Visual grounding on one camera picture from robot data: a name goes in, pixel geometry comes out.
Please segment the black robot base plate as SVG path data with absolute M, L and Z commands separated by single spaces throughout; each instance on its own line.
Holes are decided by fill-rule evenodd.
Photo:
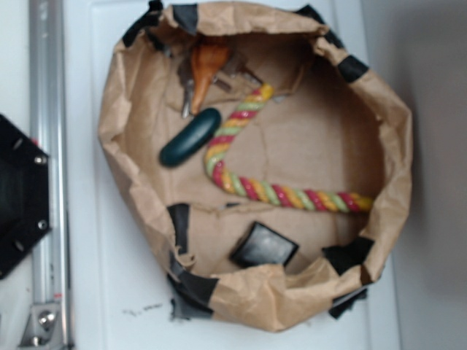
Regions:
M 1 116 L 1 279 L 50 231 L 49 157 Z

